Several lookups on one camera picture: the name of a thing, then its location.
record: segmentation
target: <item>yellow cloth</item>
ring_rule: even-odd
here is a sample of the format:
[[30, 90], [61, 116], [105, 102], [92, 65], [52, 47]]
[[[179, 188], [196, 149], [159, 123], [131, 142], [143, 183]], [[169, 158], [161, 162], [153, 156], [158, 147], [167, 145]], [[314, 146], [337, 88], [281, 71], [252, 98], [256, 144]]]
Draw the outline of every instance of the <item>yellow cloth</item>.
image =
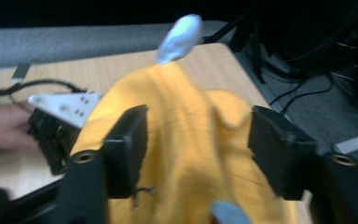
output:
[[293, 203], [277, 198], [247, 147], [251, 107], [228, 91], [202, 91], [178, 63], [153, 64], [122, 78], [101, 100], [73, 154], [99, 149], [121, 114], [147, 105], [148, 145], [139, 205], [110, 200], [112, 223], [211, 223], [210, 205], [239, 205], [253, 223], [296, 223]]

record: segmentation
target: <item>wire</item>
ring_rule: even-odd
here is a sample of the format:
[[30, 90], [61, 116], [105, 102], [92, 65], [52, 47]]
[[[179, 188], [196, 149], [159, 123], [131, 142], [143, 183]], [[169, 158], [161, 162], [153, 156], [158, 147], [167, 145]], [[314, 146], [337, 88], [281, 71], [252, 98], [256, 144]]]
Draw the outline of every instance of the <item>wire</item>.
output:
[[285, 78], [285, 77], [278, 77], [274, 74], [271, 74], [270, 71], [265, 72], [264, 73], [266, 76], [269, 76], [270, 78], [280, 81], [280, 82], [284, 82], [284, 83], [300, 83], [302, 81], [304, 81], [304, 79], [290, 79], [290, 78]]
[[39, 79], [39, 80], [35, 80], [35, 81], [24, 82], [22, 84], [16, 83], [9, 88], [0, 89], [0, 96], [11, 95], [14, 92], [20, 91], [27, 87], [31, 87], [31, 86], [35, 86], [35, 85], [46, 85], [46, 84], [62, 85], [62, 86], [65, 86], [66, 88], [70, 89], [72, 92], [86, 92], [87, 91], [87, 90], [79, 89], [77, 86], [75, 86], [69, 82], [59, 80], [59, 79]]
[[302, 85], [304, 85], [304, 83], [306, 83], [308, 79], [305, 79], [304, 81], [302, 81], [301, 83], [299, 83], [295, 88], [293, 88], [292, 90], [290, 91], [287, 91], [287, 92], [284, 92], [282, 93], [281, 95], [277, 96], [274, 100], [272, 100], [269, 104], [272, 105], [274, 104], [275, 102], [277, 102], [279, 99], [281, 99], [283, 96], [285, 95], [288, 95], [296, 90], [298, 90]]
[[289, 109], [289, 106], [295, 102], [296, 99], [304, 97], [304, 96], [308, 96], [308, 95], [313, 95], [313, 94], [320, 94], [320, 93], [324, 93], [324, 92], [328, 92], [331, 89], [333, 89], [333, 80], [332, 78], [327, 75], [327, 78], [329, 80], [329, 86], [327, 87], [327, 89], [323, 90], [323, 91], [312, 91], [312, 92], [307, 92], [307, 93], [303, 93], [303, 94], [299, 94], [298, 96], [294, 97], [293, 99], [291, 99], [286, 106], [283, 108], [283, 110], [280, 112], [280, 114], [283, 116], [284, 114], [286, 114], [287, 110]]
[[[356, 80], [350, 78], [350, 77], [345, 77], [345, 76], [342, 76], [340, 74], [337, 74], [337, 73], [333, 73], [331, 72], [332, 75], [336, 76], [336, 77], [341, 77], [342, 79], [344, 79], [345, 81], [348, 81], [350, 84], [352, 84], [353, 82], [356, 82]], [[356, 96], [356, 93], [352, 92], [352, 91], [349, 91], [347, 88], [344, 87], [344, 85], [340, 84], [339, 81], [336, 81], [335, 79], [334, 80], [334, 83], [342, 90], [342, 91], [345, 91], [348, 95], [350, 96]]]
[[[345, 25], [348, 25], [351, 21], [353, 21], [355, 19], [357, 14], [358, 14], [358, 8], [355, 11], [353, 11], [352, 14], [350, 16], [348, 16], [344, 22], [342, 22], [342, 26], [344, 27]], [[299, 56], [297, 58], [286, 60], [285, 62], [286, 63], [293, 62], [293, 61], [297, 61], [297, 60], [300, 60], [300, 59], [303, 59], [303, 58], [306, 58], [306, 57], [310, 56], [314, 52], [318, 51], [320, 48], [322, 48], [325, 45], [327, 45], [329, 42], [334, 41], [339, 36], [340, 32], [341, 32], [341, 30], [337, 29], [329, 38], [327, 38], [324, 42], [322, 42], [321, 45], [319, 45], [315, 49], [312, 49], [311, 51], [309, 51], [309, 52], [307, 52], [307, 53], [305, 53], [302, 56]]]
[[282, 69], [278, 68], [277, 66], [275, 66], [274, 64], [270, 63], [267, 60], [263, 61], [263, 66], [269, 70], [270, 72], [272, 72], [273, 74], [277, 74], [278, 76], [280, 76], [281, 78], [275, 78], [277, 80], [280, 80], [282, 82], [287, 82], [287, 83], [294, 83], [294, 82], [301, 82], [304, 79], [306, 79], [306, 77], [304, 76], [304, 74], [302, 74], [299, 70], [297, 69], [292, 69], [292, 71], [289, 72], [283, 72]]

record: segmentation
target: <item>wooden table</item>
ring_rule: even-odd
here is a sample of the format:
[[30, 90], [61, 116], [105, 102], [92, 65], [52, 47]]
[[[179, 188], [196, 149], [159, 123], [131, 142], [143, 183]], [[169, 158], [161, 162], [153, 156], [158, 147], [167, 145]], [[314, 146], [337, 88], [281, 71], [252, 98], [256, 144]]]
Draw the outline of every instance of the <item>wooden table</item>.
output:
[[[154, 62], [155, 51], [137, 52], [64, 63], [33, 65], [25, 81], [39, 78], [60, 78], [89, 91], [107, 92], [120, 78], [133, 70]], [[254, 83], [247, 76], [231, 51], [222, 44], [195, 47], [179, 63], [202, 89], [226, 89], [235, 92], [250, 105], [269, 107]], [[10, 86], [14, 69], [0, 70], [0, 88]], [[56, 86], [38, 86], [14, 96], [25, 100], [35, 93], [67, 91]], [[9, 102], [0, 98], [0, 103]], [[0, 152], [0, 188], [8, 188], [18, 198], [56, 180], [52, 177], [41, 153]], [[298, 205], [299, 223], [309, 223], [304, 204]]]

